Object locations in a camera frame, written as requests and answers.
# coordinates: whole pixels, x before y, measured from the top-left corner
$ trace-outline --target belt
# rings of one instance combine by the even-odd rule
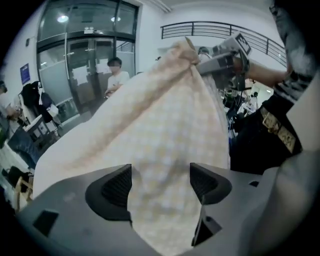
[[[275,134],[279,137],[282,143],[286,146],[286,148],[293,154],[296,137],[288,131],[286,127],[284,127],[279,120],[271,114],[264,107],[260,109],[260,113],[263,117],[262,124],[268,128],[268,132],[271,134]]]

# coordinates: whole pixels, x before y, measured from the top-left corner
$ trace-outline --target checkered fabric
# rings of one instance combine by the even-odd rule
[[[190,163],[229,167],[223,110],[196,70],[198,62],[186,39],[130,79],[41,157],[34,196],[65,178],[132,164],[128,210],[135,231],[163,255],[190,249],[201,208]]]

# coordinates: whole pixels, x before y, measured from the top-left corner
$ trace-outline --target backpack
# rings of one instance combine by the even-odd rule
[[[4,147],[5,141],[9,136],[9,121],[0,111],[0,149]]]

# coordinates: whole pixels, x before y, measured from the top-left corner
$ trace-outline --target blue sign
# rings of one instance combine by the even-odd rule
[[[29,64],[25,64],[24,66],[20,67],[20,74],[23,85],[30,81]]]

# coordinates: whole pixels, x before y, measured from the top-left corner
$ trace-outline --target sleeve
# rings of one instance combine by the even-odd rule
[[[123,72],[122,76],[120,78],[119,84],[123,85],[124,83],[126,83],[126,81],[128,81],[130,79],[129,73],[128,72]]]

